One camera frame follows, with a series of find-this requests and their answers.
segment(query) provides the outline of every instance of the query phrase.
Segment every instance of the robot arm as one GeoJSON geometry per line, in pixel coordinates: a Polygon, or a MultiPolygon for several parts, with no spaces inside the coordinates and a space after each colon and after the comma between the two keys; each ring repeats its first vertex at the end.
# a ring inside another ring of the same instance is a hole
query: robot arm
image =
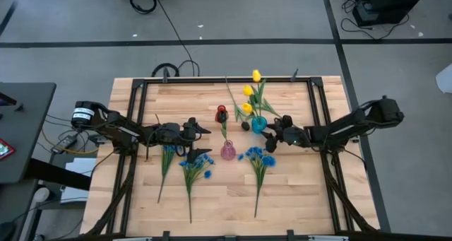
{"type": "Polygon", "coordinates": [[[71,124],[79,131],[96,131],[110,140],[116,151],[127,155],[132,154],[135,143],[142,143],[148,147],[173,145],[182,147],[184,151],[185,148],[189,148],[187,160],[190,163],[194,162],[198,155],[211,151],[211,149],[193,149],[193,142],[199,140],[201,134],[210,133],[207,129],[200,127],[194,117],[190,117],[188,122],[184,123],[182,131],[176,123],[143,127],[121,116],[117,111],[108,110],[98,102],[78,101],[71,124]]]}
{"type": "Polygon", "coordinates": [[[275,136],[266,132],[262,134],[267,138],[266,149],[271,153],[276,149],[278,141],[303,148],[341,150],[351,138],[365,135],[371,129],[395,127],[404,117],[397,102],[383,96],[380,100],[364,103],[350,114],[326,126],[301,129],[293,125],[290,116],[285,115],[282,118],[275,118],[274,124],[267,125],[275,131],[275,136]]]}

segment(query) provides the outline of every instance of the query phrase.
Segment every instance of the yellow flower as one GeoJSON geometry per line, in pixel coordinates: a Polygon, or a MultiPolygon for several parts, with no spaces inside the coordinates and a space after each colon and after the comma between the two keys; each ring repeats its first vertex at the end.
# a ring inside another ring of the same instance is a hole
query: yellow flower
{"type": "Polygon", "coordinates": [[[259,70],[253,71],[253,81],[258,83],[261,80],[261,74],[259,73],[259,70]]]}
{"type": "Polygon", "coordinates": [[[251,114],[253,112],[253,107],[249,103],[243,104],[243,111],[247,114],[251,114]]]}
{"type": "Polygon", "coordinates": [[[250,96],[253,94],[253,88],[251,88],[251,86],[245,85],[243,87],[243,94],[245,94],[246,96],[250,96]]]}

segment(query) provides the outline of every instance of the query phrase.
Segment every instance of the black floor stripe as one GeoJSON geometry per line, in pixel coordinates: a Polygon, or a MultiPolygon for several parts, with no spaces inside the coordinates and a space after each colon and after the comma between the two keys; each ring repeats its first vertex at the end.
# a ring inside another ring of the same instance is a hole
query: black floor stripe
{"type": "Polygon", "coordinates": [[[388,39],[388,40],[358,40],[344,39],[340,40],[343,45],[409,45],[409,44],[451,44],[452,38],[438,39],[388,39]]]}
{"type": "MultiPolygon", "coordinates": [[[[184,40],[188,46],[209,45],[411,45],[411,44],[452,44],[452,38],[441,39],[392,39],[358,40],[344,39],[231,39],[231,40],[184,40]]],[[[0,48],[56,48],[56,47],[145,47],[180,46],[178,40],[104,41],[104,42],[0,42],[0,48]]]]}
{"type": "Polygon", "coordinates": [[[0,24],[0,37],[1,37],[1,34],[3,34],[3,31],[5,31],[6,26],[8,25],[9,21],[11,20],[11,17],[13,16],[14,11],[16,10],[18,4],[19,4],[19,0],[14,0],[13,4],[11,4],[11,7],[9,8],[5,17],[3,18],[3,20],[0,24]]]}
{"type": "MultiPolygon", "coordinates": [[[[332,39],[231,39],[231,40],[184,40],[184,45],[264,45],[264,44],[311,44],[331,45],[332,39]]],[[[46,47],[140,47],[179,46],[178,40],[112,41],[112,42],[0,42],[0,48],[46,48],[46,47]]]]}
{"type": "MultiPolygon", "coordinates": [[[[352,76],[350,70],[348,69],[347,59],[345,58],[344,49],[342,42],[340,40],[338,27],[336,25],[333,9],[331,8],[330,0],[323,0],[325,4],[326,14],[328,16],[328,21],[331,27],[331,33],[333,34],[334,44],[338,52],[340,67],[342,68],[345,87],[347,89],[348,98],[353,109],[359,107],[358,99],[355,92],[355,87],[353,86],[352,76]]],[[[383,202],[383,196],[381,194],[380,184],[378,177],[376,175],[375,164],[370,151],[369,141],[366,137],[361,139],[361,149],[363,157],[367,165],[367,175],[369,177],[369,183],[371,187],[372,197],[374,198],[376,214],[379,219],[380,229],[386,232],[390,232],[390,226],[388,222],[388,215],[386,214],[386,209],[383,202]]]]}

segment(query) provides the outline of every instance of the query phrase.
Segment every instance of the wooden tabletop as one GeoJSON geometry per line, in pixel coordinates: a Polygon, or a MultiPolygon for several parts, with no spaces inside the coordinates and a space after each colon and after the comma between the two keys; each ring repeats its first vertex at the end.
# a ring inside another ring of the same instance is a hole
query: wooden tabletop
{"type": "MultiPolygon", "coordinates": [[[[334,121],[350,112],[345,91],[339,76],[322,77],[331,119],[334,121]]],[[[132,78],[114,81],[109,109],[126,116],[129,106],[132,78]]],[[[242,83],[231,83],[230,88],[237,103],[246,101],[242,83]]],[[[137,117],[140,98],[137,93],[133,118],[137,117]]],[[[299,127],[313,125],[311,106],[306,86],[300,83],[267,83],[264,97],[279,114],[292,116],[299,127]]],[[[296,235],[334,233],[326,194],[325,179],[320,155],[310,148],[299,148],[279,143],[274,156],[276,167],[267,170],[257,217],[254,218],[256,202],[256,178],[247,162],[226,161],[220,157],[224,138],[220,124],[214,121],[218,105],[225,105],[230,112],[228,137],[234,142],[238,153],[251,146],[264,147],[265,139],[243,131],[240,122],[234,122],[234,108],[225,83],[187,83],[149,85],[143,125],[160,122],[183,124],[189,117],[212,131],[195,143],[195,148],[212,148],[209,153],[216,162],[209,180],[197,181],[192,191],[193,223],[189,222],[188,199],[184,184],[181,158],[176,157],[170,166],[157,204],[162,180],[161,147],[150,148],[152,155],[145,161],[145,146],[140,145],[139,157],[133,183],[127,236],[162,236],[169,230],[171,236],[205,235],[286,235],[292,229],[296,235]]],[[[271,113],[263,113],[273,120],[271,113]]],[[[347,149],[360,155],[359,146],[349,143],[347,149]]],[[[112,152],[111,145],[101,146],[97,161],[112,152]]],[[[366,172],[361,160],[340,154],[343,175],[350,201],[366,220],[379,227],[374,202],[366,172]]],[[[112,198],[118,156],[113,155],[99,165],[93,175],[89,199],[86,204],[81,233],[91,229],[100,218],[112,198]]],[[[128,167],[124,168],[124,177],[128,167]]],[[[344,214],[336,199],[340,223],[345,228],[344,214]]],[[[118,207],[114,229],[119,230],[122,204],[118,207]]]]}

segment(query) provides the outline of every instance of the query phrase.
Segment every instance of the pink vase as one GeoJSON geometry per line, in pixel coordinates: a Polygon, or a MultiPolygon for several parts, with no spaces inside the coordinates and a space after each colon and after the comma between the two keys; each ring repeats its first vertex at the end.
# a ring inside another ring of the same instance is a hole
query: pink vase
{"type": "Polygon", "coordinates": [[[235,158],[235,148],[232,145],[232,141],[226,140],[225,145],[221,148],[220,155],[225,160],[232,160],[235,158]]]}

